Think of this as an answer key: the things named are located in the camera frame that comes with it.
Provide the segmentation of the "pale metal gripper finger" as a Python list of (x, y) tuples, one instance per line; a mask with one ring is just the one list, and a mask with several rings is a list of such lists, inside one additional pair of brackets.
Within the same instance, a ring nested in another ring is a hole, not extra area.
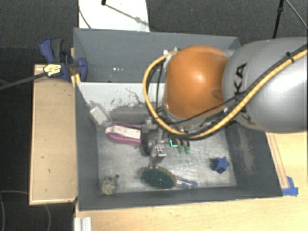
[(161, 163), (165, 157), (166, 157), (166, 153), (164, 151), (163, 146), (153, 147), (150, 153), (149, 168), (158, 169), (158, 164)]

